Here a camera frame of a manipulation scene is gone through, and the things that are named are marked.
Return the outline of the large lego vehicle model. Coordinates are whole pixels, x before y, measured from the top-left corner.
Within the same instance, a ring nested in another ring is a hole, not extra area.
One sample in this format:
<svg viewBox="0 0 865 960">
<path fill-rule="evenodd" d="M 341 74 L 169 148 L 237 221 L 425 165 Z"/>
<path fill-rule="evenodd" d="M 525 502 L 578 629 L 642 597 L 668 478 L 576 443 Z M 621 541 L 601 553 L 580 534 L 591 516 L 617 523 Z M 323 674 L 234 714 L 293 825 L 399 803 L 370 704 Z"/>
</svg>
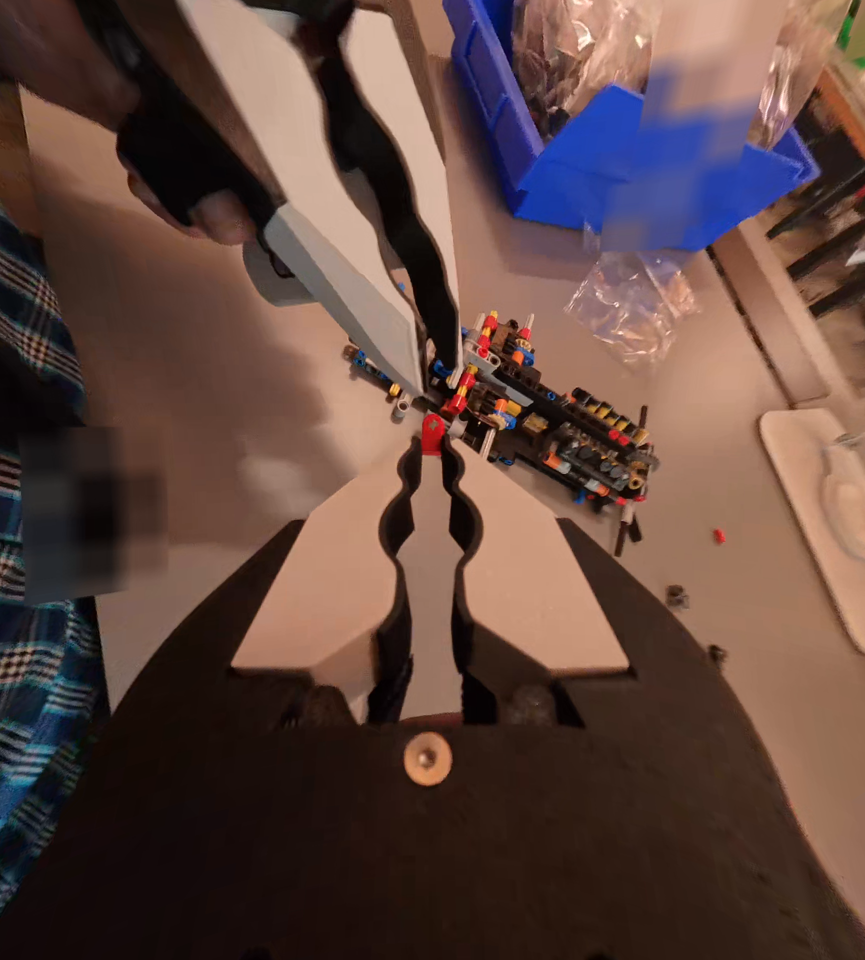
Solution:
<svg viewBox="0 0 865 960">
<path fill-rule="evenodd" d="M 620 558 L 627 543 L 642 541 L 636 511 L 659 466 L 647 407 L 631 417 L 588 390 L 563 392 L 543 383 L 535 366 L 534 322 L 534 315 L 519 323 L 501 321 L 496 311 L 479 314 L 460 330 L 457 368 L 431 357 L 423 394 L 407 393 L 354 342 L 342 356 L 353 376 L 384 390 L 393 421 L 402 422 L 412 409 L 436 416 L 450 437 L 488 462 L 522 462 L 595 514 L 616 508 L 613 555 Z"/>
</svg>

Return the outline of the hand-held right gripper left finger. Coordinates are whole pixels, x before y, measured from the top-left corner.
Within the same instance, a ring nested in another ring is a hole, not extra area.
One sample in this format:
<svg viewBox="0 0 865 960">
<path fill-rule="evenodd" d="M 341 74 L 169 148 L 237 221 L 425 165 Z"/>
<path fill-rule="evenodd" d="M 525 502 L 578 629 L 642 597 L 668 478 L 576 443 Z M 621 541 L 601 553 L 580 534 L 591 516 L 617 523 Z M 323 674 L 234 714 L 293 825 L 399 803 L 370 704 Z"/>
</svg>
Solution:
<svg viewBox="0 0 865 960">
<path fill-rule="evenodd" d="M 399 552 L 415 532 L 423 453 L 411 438 L 320 504 L 295 539 L 237 648 L 238 674 L 339 690 L 364 721 L 396 723 L 414 671 Z"/>
</svg>

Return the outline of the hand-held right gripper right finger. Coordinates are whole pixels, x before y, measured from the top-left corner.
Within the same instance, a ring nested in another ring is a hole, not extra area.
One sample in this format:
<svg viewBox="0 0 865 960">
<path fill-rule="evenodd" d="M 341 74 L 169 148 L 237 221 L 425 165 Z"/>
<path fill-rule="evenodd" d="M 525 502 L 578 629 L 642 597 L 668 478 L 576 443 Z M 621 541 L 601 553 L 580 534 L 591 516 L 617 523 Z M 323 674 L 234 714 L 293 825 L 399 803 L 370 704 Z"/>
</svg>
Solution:
<svg viewBox="0 0 865 960">
<path fill-rule="evenodd" d="M 450 438 L 441 472 L 461 552 L 450 630 L 463 722 L 583 723 L 567 685 L 631 664 L 559 518 Z"/>
</svg>

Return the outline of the blue plastic storage bin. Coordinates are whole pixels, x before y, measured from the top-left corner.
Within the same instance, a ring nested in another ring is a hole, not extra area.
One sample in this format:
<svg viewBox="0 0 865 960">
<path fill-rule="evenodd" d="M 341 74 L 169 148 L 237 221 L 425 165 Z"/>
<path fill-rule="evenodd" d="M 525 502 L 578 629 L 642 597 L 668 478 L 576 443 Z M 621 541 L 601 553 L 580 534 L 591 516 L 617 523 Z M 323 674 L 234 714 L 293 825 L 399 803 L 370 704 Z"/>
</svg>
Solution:
<svg viewBox="0 0 865 960">
<path fill-rule="evenodd" d="M 513 2 L 447 1 L 451 61 L 513 216 L 601 232 L 613 249 L 699 252 L 821 169 L 792 127 L 728 164 L 703 156 L 705 119 L 641 128 L 644 98 L 608 84 L 544 142 L 511 66 Z"/>
</svg>

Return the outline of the person's left hand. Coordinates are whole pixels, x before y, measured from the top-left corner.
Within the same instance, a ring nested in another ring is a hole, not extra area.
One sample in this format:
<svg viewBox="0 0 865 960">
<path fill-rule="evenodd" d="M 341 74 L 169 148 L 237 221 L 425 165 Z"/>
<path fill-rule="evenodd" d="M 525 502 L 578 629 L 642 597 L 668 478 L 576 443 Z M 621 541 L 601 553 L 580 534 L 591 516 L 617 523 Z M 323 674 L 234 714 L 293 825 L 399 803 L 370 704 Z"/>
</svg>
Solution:
<svg viewBox="0 0 865 960">
<path fill-rule="evenodd" d="M 187 215 L 189 224 L 184 224 L 166 210 L 132 166 L 127 165 L 125 170 L 127 185 L 133 196 L 180 234 L 228 247 L 242 246 L 255 238 L 255 224 L 231 192 L 224 190 L 201 199 Z"/>
</svg>

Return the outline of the white stand base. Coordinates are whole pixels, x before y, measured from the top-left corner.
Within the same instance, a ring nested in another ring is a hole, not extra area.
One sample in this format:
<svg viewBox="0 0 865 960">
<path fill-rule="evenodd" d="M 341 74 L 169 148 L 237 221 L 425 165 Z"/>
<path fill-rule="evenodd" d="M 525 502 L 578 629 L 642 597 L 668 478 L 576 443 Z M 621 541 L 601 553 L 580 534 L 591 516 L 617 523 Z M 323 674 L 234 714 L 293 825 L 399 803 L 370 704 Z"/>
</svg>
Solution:
<svg viewBox="0 0 865 960">
<path fill-rule="evenodd" d="M 820 504 L 821 449 L 848 431 L 828 409 L 771 411 L 759 431 L 765 452 L 851 642 L 865 654 L 865 563 L 837 545 Z M 858 453 L 865 466 L 865 439 Z"/>
</svg>

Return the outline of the pile of clear plastic bags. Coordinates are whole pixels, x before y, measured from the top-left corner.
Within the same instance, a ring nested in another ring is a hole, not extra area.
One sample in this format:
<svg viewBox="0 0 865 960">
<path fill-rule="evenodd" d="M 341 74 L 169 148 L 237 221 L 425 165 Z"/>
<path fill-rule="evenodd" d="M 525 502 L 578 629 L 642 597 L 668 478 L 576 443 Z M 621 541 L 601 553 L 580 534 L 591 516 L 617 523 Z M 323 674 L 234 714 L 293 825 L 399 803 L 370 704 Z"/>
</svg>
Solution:
<svg viewBox="0 0 865 960">
<path fill-rule="evenodd" d="M 647 96 L 678 76 L 698 114 L 749 119 L 746 141 L 769 150 L 804 107 L 849 2 L 514 2 L 511 66 L 542 142 L 610 87 Z"/>
</svg>

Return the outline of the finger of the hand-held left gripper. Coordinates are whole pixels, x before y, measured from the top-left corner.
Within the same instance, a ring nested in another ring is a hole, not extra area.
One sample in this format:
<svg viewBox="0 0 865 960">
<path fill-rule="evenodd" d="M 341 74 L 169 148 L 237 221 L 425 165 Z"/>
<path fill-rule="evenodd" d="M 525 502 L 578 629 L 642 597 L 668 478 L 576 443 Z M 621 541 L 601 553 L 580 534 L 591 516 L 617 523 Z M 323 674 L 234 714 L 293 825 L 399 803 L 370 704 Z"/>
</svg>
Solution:
<svg viewBox="0 0 865 960">
<path fill-rule="evenodd" d="M 411 285 L 417 336 L 448 369 L 462 330 L 444 159 L 392 16 L 337 7 L 328 18 L 330 138 L 364 177 L 387 246 Z"/>
<path fill-rule="evenodd" d="M 263 229 L 286 267 L 379 369 L 427 390 L 435 348 L 417 336 L 412 285 L 388 246 L 363 174 L 330 137 L 328 18 L 358 2 L 177 2 L 210 65 L 193 95 L 282 204 Z"/>
</svg>

